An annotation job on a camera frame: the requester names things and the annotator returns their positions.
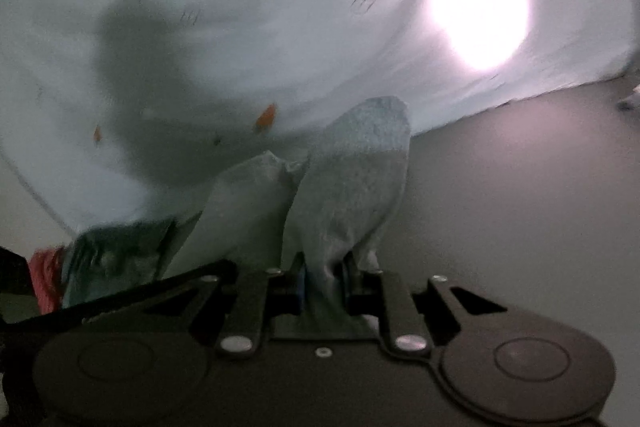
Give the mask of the white patterned cloth garment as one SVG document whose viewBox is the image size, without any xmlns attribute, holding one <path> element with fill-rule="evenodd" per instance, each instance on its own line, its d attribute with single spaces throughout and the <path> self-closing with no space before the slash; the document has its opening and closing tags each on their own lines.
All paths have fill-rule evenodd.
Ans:
<svg viewBox="0 0 640 427">
<path fill-rule="evenodd" d="M 1 157 L 59 225 L 191 225 L 178 274 L 306 254 L 639 322 L 639 0 L 1 0 Z"/>
</svg>

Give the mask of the red and grey clothes pile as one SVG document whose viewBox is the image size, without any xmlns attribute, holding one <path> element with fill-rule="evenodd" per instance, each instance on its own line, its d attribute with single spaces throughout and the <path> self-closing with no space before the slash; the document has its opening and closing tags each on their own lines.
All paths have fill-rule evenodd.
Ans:
<svg viewBox="0 0 640 427">
<path fill-rule="evenodd" d="M 80 233 L 72 243 L 39 249 L 28 262 L 39 311 L 88 303 L 158 279 L 177 221 L 134 222 Z"/>
</svg>

